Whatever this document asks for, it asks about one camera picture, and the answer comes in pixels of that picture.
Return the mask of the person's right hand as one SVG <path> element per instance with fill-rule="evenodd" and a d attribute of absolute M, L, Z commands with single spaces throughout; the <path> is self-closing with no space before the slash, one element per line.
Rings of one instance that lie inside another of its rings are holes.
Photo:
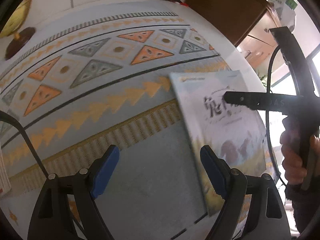
<path fill-rule="evenodd" d="M 289 185 L 299 185 L 307 175 L 306 168 L 303 167 L 301 157 L 293 150 L 291 138 L 298 135 L 297 131 L 284 131 L 280 137 L 281 152 L 284 156 L 282 166 L 285 170 L 285 178 Z M 311 148 L 317 154 L 317 163 L 314 176 L 319 177 L 319 138 L 310 138 Z"/>

